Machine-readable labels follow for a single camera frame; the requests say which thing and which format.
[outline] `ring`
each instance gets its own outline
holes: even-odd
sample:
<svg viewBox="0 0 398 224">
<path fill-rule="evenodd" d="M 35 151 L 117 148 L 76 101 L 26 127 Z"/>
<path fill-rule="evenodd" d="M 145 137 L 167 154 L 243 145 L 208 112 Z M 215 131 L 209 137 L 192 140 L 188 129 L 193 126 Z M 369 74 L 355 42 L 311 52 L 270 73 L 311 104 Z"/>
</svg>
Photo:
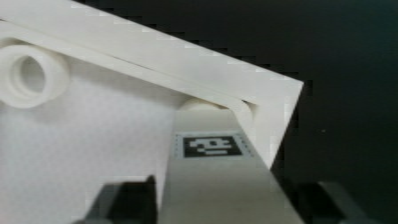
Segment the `ring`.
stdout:
<svg viewBox="0 0 398 224">
<path fill-rule="evenodd" d="M 44 73 L 44 86 L 33 91 L 23 81 L 21 67 L 32 58 Z M 12 45 L 0 49 L 0 100 L 16 108 L 32 108 L 51 100 L 69 86 L 69 67 L 55 52 L 30 45 Z"/>
</svg>

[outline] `white plastic part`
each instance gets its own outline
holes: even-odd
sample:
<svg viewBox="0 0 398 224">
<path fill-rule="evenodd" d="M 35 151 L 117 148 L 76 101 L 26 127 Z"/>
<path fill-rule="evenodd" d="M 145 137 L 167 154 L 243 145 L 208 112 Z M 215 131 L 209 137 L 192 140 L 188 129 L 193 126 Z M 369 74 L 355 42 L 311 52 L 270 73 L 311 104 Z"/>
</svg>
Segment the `white plastic part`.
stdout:
<svg viewBox="0 0 398 224">
<path fill-rule="evenodd" d="M 44 73 L 41 92 L 23 82 L 21 67 L 32 58 Z M 69 70 L 62 56 L 35 46 L 14 45 L 0 49 L 0 100 L 17 108 L 32 108 L 65 91 Z"/>
<path fill-rule="evenodd" d="M 0 42 L 48 48 L 225 107 L 270 167 L 302 82 L 69 0 L 0 5 Z"/>
<path fill-rule="evenodd" d="M 220 109 L 222 107 L 216 104 L 209 103 L 208 101 L 197 98 L 190 99 L 179 108 L 179 110 L 220 110 Z"/>
</svg>

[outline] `circular hole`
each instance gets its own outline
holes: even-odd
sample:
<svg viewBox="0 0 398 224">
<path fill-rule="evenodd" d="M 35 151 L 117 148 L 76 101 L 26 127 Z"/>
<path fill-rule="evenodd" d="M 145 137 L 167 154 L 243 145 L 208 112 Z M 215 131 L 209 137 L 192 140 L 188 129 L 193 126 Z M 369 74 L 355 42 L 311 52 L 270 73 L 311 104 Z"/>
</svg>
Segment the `circular hole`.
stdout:
<svg viewBox="0 0 398 224">
<path fill-rule="evenodd" d="M 37 61 L 30 57 L 21 62 L 19 80 L 26 89 L 39 93 L 44 89 L 44 71 Z"/>
</svg>

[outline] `qr-like tag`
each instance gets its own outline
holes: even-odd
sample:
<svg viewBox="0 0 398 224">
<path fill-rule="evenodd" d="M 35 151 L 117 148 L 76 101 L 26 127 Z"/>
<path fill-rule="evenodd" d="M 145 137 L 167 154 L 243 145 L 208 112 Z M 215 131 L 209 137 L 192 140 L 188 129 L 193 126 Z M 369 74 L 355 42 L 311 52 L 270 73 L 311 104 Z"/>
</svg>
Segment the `qr-like tag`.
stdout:
<svg viewBox="0 0 398 224">
<path fill-rule="evenodd" d="M 176 156 L 179 158 L 231 157 L 250 154 L 238 133 L 179 133 L 176 141 Z"/>
<path fill-rule="evenodd" d="M 241 151 L 231 136 L 183 138 L 184 157 L 236 156 Z"/>
</svg>

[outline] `black background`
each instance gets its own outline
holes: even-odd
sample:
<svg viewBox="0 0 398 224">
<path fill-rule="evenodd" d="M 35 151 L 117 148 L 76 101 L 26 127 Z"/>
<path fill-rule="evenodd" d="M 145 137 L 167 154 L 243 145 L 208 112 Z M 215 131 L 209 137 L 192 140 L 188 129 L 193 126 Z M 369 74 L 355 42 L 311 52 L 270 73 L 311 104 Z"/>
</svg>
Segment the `black background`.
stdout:
<svg viewBox="0 0 398 224">
<path fill-rule="evenodd" d="M 398 1 L 85 2 L 305 81 L 273 173 L 337 181 L 398 223 Z"/>
</svg>

